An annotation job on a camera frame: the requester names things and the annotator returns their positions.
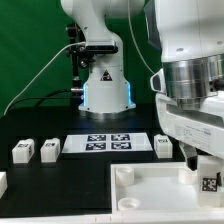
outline black sticker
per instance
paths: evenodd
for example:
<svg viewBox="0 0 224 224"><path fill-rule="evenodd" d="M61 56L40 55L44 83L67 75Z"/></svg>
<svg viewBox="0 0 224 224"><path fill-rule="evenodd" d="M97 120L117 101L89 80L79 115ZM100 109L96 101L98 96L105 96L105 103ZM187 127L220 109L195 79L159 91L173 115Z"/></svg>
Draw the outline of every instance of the black sticker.
<svg viewBox="0 0 224 224"><path fill-rule="evenodd" d="M19 144L18 147L27 147L28 144Z"/></svg>
<svg viewBox="0 0 224 224"><path fill-rule="evenodd" d="M159 143L167 143L167 139L158 139Z"/></svg>
<svg viewBox="0 0 224 224"><path fill-rule="evenodd" d="M89 143L86 145L86 151L106 150L106 143Z"/></svg>
<svg viewBox="0 0 224 224"><path fill-rule="evenodd" d="M88 142L106 141L106 135L89 135Z"/></svg>
<svg viewBox="0 0 224 224"><path fill-rule="evenodd" d="M45 146L47 146L47 147L53 147L53 146L55 146L55 143L46 143Z"/></svg>
<svg viewBox="0 0 224 224"><path fill-rule="evenodd" d="M29 157L32 156L32 149L31 146L29 147Z"/></svg>
<svg viewBox="0 0 224 224"><path fill-rule="evenodd" d="M129 135L111 135L112 141L130 141Z"/></svg>
<svg viewBox="0 0 224 224"><path fill-rule="evenodd" d="M109 72L106 70L100 81L113 81Z"/></svg>
<svg viewBox="0 0 224 224"><path fill-rule="evenodd" d="M215 178L202 178L202 191L217 192L217 179Z"/></svg>
<svg viewBox="0 0 224 224"><path fill-rule="evenodd" d="M111 143L111 148L115 150L120 150L120 149L132 149L131 148L131 143L130 142L112 142Z"/></svg>

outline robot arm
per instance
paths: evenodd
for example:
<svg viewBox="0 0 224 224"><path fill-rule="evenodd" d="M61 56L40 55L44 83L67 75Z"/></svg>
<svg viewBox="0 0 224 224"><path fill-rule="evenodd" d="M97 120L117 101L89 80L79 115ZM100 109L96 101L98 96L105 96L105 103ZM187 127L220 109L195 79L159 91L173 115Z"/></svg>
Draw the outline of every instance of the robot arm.
<svg viewBox="0 0 224 224"><path fill-rule="evenodd" d="M144 0L130 0L131 15L138 14ZM64 11L82 29L89 51L114 51L116 42L105 25L105 19L127 18L128 0L61 0Z"/></svg>
<svg viewBox="0 0 224 224"><path fill-rule="evenodd" d="M123 42L109 31L105 19L127 18L139 13L145 0L61 0L64 11L79 25L85 46L79 53L91 54L89 78L83 86L81 114L96 119L119 118L135 108L130 84L124 77Z"/></svg>

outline black cable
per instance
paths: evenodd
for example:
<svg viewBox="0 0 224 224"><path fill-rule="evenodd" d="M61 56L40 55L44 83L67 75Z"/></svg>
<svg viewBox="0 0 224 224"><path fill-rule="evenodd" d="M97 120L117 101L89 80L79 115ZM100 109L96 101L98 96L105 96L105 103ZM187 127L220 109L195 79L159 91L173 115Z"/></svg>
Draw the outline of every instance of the black cable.
<svg viewBox="0 0 224 224"><path fill-rule="evenodd" d="M40 104L42 104L46 99L46 97L51 97L51 96L54 96L54 95L57 95L57 94L60 94L60 93L68 93L68 92L71 92L70 89L61 89L61 90L57 90L57 91L54 91L52 93L49 93L47 94L45 97L43 97L40 101L38 101L34 107L39 107Z"/></svg>
<svg viewBox="0 0 224 224"><path fill-rule="evenodd" d="M24 101L29 101L29 100L63 100L63 99L71 99L71 97L30 97L30 98L26 98L26 99L22 99L22 100L18 100L16 102L14 102L13 104L11 104L11 106L8 108L8 110L5 112L5 115L8 114L8 112L12 109L12 107L14 107L16 104L24 102Z"/></svg>

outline white block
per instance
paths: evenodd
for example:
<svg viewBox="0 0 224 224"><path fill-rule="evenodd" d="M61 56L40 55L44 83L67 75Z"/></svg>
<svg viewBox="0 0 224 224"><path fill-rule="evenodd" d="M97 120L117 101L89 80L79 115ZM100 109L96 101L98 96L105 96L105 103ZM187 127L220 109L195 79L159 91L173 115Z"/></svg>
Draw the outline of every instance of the white block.
<svg viewBox="0 0 224 224"><path fill-rule="evenodd" d="M7 185L6 173L0 172L0 199L2 195L5 193L7 187L8 185Z"/></svg>
<svg viewBox="0 0 224 224"><path fill-rule="evenodd" d="M197 170L192 171L188 167L181 167L179 169L178 180L182 184L196 184L198 180Z"/></svg>
<svg viewBox="0 0 224 224"><path fill-rule="evenodd" d="M171 159L173 157L173 144L168 136L154 136L154 149L159 159Z"/></svg>
<svg viewBox="0 0 224 224"><path fill-rule="evenodd" d="M12 150L13 163L28 163L33 154L33 139L21 140Z"/></svg>
<svg viewBox="0 0 224 224"><path fill-rule="evenodd" d="M214 156L198 157L198 204L201 207L221 207L222 193L217 185L217 174L222 171L223 161Z"/></svg>
<svg viewBox="0 0 224 224"><path fill-rule="evenodd" d="M46 140L40 150L42 163L55 163L60 154L60 140L57 138Z"/></svg>

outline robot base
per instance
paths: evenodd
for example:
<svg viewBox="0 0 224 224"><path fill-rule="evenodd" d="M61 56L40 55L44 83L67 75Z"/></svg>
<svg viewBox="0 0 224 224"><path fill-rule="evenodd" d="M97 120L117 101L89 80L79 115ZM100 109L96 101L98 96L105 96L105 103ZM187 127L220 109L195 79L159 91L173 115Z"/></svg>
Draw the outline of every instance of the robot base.
<svg viewBox="0 0 224 224"><path fill-rule="evenodd" d="M135 107L129 108L128 110L125 110L119 113L93 113L89 111L80 110L79 113L83 117L88 117L95 120L115 120L115 119L126 117L134 109Z"/></svg>

